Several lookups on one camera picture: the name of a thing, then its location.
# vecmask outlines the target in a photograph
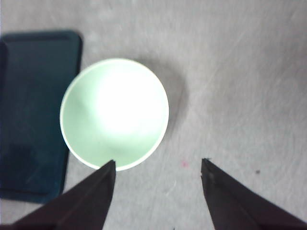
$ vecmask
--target pink speck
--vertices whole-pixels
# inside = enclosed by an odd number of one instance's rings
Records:
[[[187,167],[189,166],[189,163],[186,162],[185,160],[182,160],[182,161],[181,161],[181,166],[182,166],[183,168],[187,168]]]

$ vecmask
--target bowl rim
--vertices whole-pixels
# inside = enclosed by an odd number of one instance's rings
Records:
[[[163,124],[163,128],[162,128],[162,131],[160,133],[160,136],[159,138],[157,139],[157,141],[153,144],[153,146],[150,148],[149,151],[147,151],[145,154],[143,154],[142,157],[140,157],[139,159],[137,159],[136,161],[130,163],[130,164],[127,164],[127,165],[123,165],[123,166],[119,166],[119,167],[116,167],[116,171],[122,171],[122,170],[126,170],[126,169],[129,169],[129,168],[132,168],[140,163],[142,163],[144,160],[146,160],[149,156],[152,155],[152,153],[157,149],[157,147],[160,145],[165,133],[166,133],[166,129],[167,129],[167,125],[168,125],[168,119],[169,119],[169,102],[168,102],[168,98],[167,98],[167,94],[165,92],[165,89],[163,87],[163,84],[160,82],[160,80],[158,79],[158,77],[148,68],[146,67],[145,65],[137,62],[137,61],[134,61],[134,60],[130,60],[130,59],[125,59],[125,58],[109,58],[109,59],[105,59],[105,60],[101,60],[101,61],[98,61],[88,67],[86,67],[84,70],[82,70],[72,81],[71,83],[69,84],[69,86],[67,87],[65,93],[64,93],[64,96],[63,96],[63,99],[62,99],[62,102],[61,102],[61,106],[60,106],[60,113],[59,113],[59,122],[60,122],[60,129],[61,129],[61,133],[62,133],[62,136],[64,138],[64,141],[67,145],[67,147],[69,148],[69,150],[71,151],[71,153],[79,160],[81,161],[83,164],[93,168],[93,169],[99,169],[100,166],[97,166],[97,165],[94,165],[94,164],[91,164],[89,162],[87,162],[86,160],[84,160],[82,157],[80,157],[75,151],[74,149],[72,148],[72,146],[69,144],[68,140],[67,140],[67,137],[66,137],[66,134],[65,134],[65,131],[64,131],[64,126],[63,126],[63,110],[64,110],[64,107],[65,107],[65,104],[66,104],[66,101],[67,101],[67,98],[70,94],[70,92],[72,91],[72,89],[74,88],[75,84],[83,77],[86,76],[86,74],[88,72],[90,72],[92,69],[95,69],[99,66],[102,66],[102,65],[105,65],[107,63],[110,63],[110,62],[126,62],[126,63],[130,63],[130,64],[133,64],[133,65],[138,65],[140,68],[145,68],[147,69],[147,71],[149,72],[150,75],[152,75],[157,81],[158,83],[160,84],[161,86],[161,89],[162,89],[162,94],[164,95],[165,99],[166,99],[166,106],[167,106],[167,112],[166,112],[166,118],[165,118],[165,121],[164,121],[164,124]]]

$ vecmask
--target scratch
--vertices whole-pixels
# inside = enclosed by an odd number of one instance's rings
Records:
[[[168,192],[167,192],[165,195],[168,196],[168,195],[170,194],[170,192],[174,190],[174,188],[176,187],[176,185],[177,185],[177,181],[175,180],[173,186],[168,190]]]

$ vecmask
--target gray surface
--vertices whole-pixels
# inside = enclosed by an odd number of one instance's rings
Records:
[[[213,229],[203,157],[307,220],[307,1],[1,4],[2,32],[74,28],[84,36],[82,68],[131,58],[165,86],[166,136],[149,159],[117,173],[104,229]],[[91,172],[70,156],[66,189]],[[38,207],[1,202],[3,223]]]

